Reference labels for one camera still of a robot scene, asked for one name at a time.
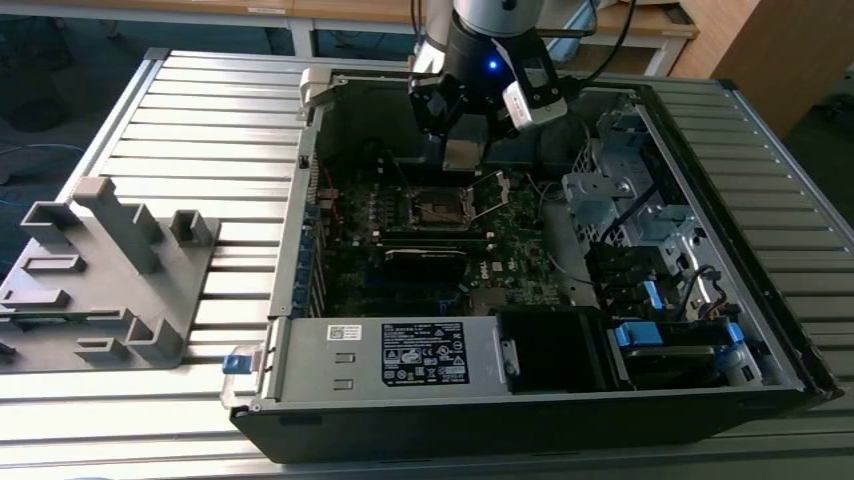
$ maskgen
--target gray 3d printed holder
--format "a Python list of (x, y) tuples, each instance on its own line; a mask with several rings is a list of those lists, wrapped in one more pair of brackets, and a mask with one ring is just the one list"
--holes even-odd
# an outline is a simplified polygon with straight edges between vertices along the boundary
[(175, 367), (219, 221), (155, 219), (108, 178), (84, 177), (72, 199), (92, 217), (36, 202), (21, 222), (33, 240), (0, 287), (0, 373)]

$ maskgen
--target floor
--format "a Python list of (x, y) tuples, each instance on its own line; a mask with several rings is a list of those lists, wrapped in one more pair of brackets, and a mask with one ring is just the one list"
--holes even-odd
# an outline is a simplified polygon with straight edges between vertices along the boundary
[[(119, 38), (108, 39), (105, 32), (104, 25), (95, 20), (65, 22), (61, 35), (73, 64), (52, 75), (60, 95), (71, 105), (72, 117), (59, 127), (29, 134), (16, 132), (0, 120), (0, 144), (63, 143), (85, 148), (149, 47), (281, 55), (293, 51), (288, 32), (263, 28), (121, 22)], [(319, 36), (319, 51), (332, 57), (403, 60), (411, 51), (411, 42), (408, 35), (332, 32)], [(851, 222), (854, 196), (849, 179), (854, 178), (854, 126), (847, 120), (831, 121), (821, 111), (810, 112), (789, 135), (786, 145)], [(13, 176), (0, 184), (0, 200), (27, 205), (52, 199), (73, 169), (76, 157), (67, 150), (27, 150), (1, 156), (0, 181), (4, 171), (33, 170), (33, 165), (44, 168), (41, 173)], [(21, 206), (0, 203), (0, 277), (27, 241), (16, 228), (25, 211)]]

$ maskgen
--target blue latch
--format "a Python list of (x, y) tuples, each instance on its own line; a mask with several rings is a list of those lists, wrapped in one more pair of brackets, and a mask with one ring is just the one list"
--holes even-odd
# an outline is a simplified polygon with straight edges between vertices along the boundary
[(647, 280), (643, 282), (643, 286), (646, 287), (646, 293), (650, 294), (650, 302), (652, 303), (652, 308), (655, 310), (662, 310), (664, 308), (664, 303), (662, 302), (662, 297), (658, 294), (658, 288), (655, 288), (655, 282)]
[(664, 343), (655, 322), (626, 322), (614, 333), (620, 347), (652, 347)]
[(252, 373), (252, 356), (225, 355), (223, 373), (225, 375), (249, 375)]
[(726, 331), (730, 334), (730, 339), (732, 340), (734, 345), (738, 345), (744, 341), (744, 332), (742, 332), (742, 327), (738, 326), (738, 323), (727, 323)]

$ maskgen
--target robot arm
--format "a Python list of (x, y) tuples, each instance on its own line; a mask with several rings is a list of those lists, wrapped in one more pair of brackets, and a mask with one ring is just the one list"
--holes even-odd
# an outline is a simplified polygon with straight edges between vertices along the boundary
[(428, 2), (410, 95), (431, 136), (446, 136), (463, 114), (487, 117), (492, 140), (566, 114), (564, 88), (536, 35), (542, 8), (543, 0)]

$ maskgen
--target black cable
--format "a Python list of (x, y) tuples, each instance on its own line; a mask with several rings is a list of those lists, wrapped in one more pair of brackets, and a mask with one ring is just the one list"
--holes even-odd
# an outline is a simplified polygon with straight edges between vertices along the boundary
[(583, 30), (566, 30), (562, 28), (538, 28), (536, 35), (540, 38), (584, 38), (596, 34), (599, 29), (599, 12), (592, 0), (587, 0), (592, 12), (592, 24)]
[(626, 220), (628, 220), (628, 218), (635, 214), (635, 212), (640, 210), (640, 207), (647, 202), (647, 200), (652, 197), (652, 194), (655, 193), (655, 191), (656, 191), (656, 188), (655, 188), (655, 185), (652, 185), (650, 186), (650, 188), (647, 188), (646, 192), (640, 194), (640, 196), (635, 199), (634, 203), (628, 206), (628, 208), (622, 213), (622, 215), (616, 217), (614, 222), (611, 222), (611, 225), (599, 236), (599, 242), (604, 243), (604, 241), (608, 238), (608, 235), (611, 235), (611, 233), (616, 231), (616, 229), (623, 225), (623, 223), (626, 223)]
[(424, 26), (424, 19), (422, 17), (423, 14), (424, 11), (422, 9), (422, 0), (418, 0), (418, 39), (420, 42), (424, 41), (424, 35), (422, 34), (422, 28)]
[(691, 279), (688, 280), (688, 285), (687, 288), (684, 290), (684, 296), (682, 297), (682, 302), (679, 302), (679, 310), (676, 310), (676, 321), (682, 320), (682, 318), (684, 317), (684, 313), (688, 309), (688, 302), (691, 301), (691, 292), (694, 291), (694, 285), (696, 285), (696, 280), (699, 279), (699, 276), (706, 273), (708, 270), (714, 270), (715, 267), (712, 267), (711, 265), (700, 265), (699, 267), (696, 267), (696, 270), (694, 270), (694, 273), (691, 274)]
[(420, 19), (422, 19), (422, 2), (418, 0), (418, 20), (415, 19), (415, 0), (410, 0), (410, 20), (412, 22), (412, 33), (415, 34), (415, 45), (422, 43), (422, 31), (420, 31)]
[(614, 47), (611, 48), (611, 53), (608, 54), (607, 58), (604, 59), (604, 62), (602, 62), (602, 65), (599, 65), (599, 68), (596, 68), (594, 70), (594, 72), (590, 75), (587, 75), (587, 78), (584, 78), (584, 80), (582, 80), (583, 84), (588, 85), (599, 77), (599, 75), (602, 75), (602, 72), (604, 72), (604, 69), (608, 68), (610, 63), (614, 60), (614, 57), (616, 57), (616, 52), (619, 51), (620, 47), (623, 46), (623, 42), (626, 41), (626, 36), (628, 35), (628, 27), (631, 26), (631, 18), (635, 15), (635, 7), (636, 6), (638, 6), (638, 0), (631, 0), (631, 2), (628, 3), (628, 15), (626, 15), (626, 23), (623, 24), (623, 30), (619, 32), (619, 37), (616, 38), (616, 43), (614, 44)]

